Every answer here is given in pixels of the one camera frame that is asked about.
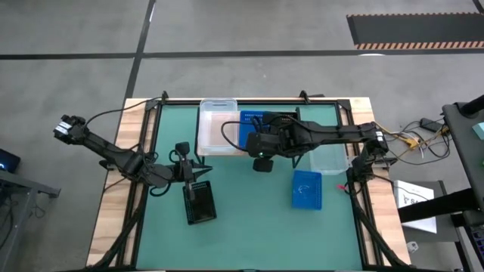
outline white paper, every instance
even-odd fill
[[[409,206],[411,204],[415,204],[418,202],[426,201],[425,199],[428,199],[428,200],[433,199],[432,189],[418,186],[415,184],[410,184],[404,181],[396,181],[395,192],[396,192],[397,206],[399,208]],[[402,225],[405,227],[412,227],[418,230],[424,230],[431,233],[437,233],[437,224],[436,224],[435,217],[412,221],[412,222],[406,222],[406,223],[402,223]]]

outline black and orange mat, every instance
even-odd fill
[[[347,15],[357,49],[484,48],[479,13]]]

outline white plastic bin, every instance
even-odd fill
[[[201,156],[225,155],[235,152],[220,131],[227,121],[238,121],[237,101],[234,98],[207,98],[200,102],[198,124],[198,154]],[[225,135],[234,144],[238,144],[237,124],[227,124]]]
[[[349,167],[344,144],[321,145],[309,152],[311,171],[323,175],[338,175]]]

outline blue container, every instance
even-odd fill
[[[293,175],[293,208],[321,210],[322,175],[317,172],[295,170]]]
[[[239,147],[245,148],[247,144],[247,137],[249,132],[256,132],[256,128],[252,124],[251,118],[257,116],[262,121],[263,110],[241,110],[240,111],[240,121],[245,124],[240,124],[239,126]]]

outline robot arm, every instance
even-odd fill
[[[169,182],[185,182],[187,188],[197,178],[212,168],[195,163],[188,159],[190,147],[187,142],[175,145],[179,161],[174,165],[154,164],[156,159],[152,154],[145,153],[142,148],[134,150],[121,149],[109,141],[89,131],[85,120],[78,116],[62,116],[62,122],[54,129],[54,137],[65,144],[83,145],[105,159],[101,165],[115,165],[123,177],[130,181],[143,182],[149,186],[165,187]],[[203,171],[193,172],[194,168],[204,168]]]
[[[267,112],[272,119],[277,118],[274,113]],[[362,125],[325,126],[316,122],[305,122],[294,119],[290,123],[275,126],[268,131],[251,132],[247,138],[247,152],[249,156],[257,160],[265,160],[265,165],[273,156],[294,158],[314,150],[322,144],[353,144],[364,143],[361,155],[352,162],[354,173],[370,171],[371,164],[378,156],[384,156],[388,152],[383,133],[374,122]]]

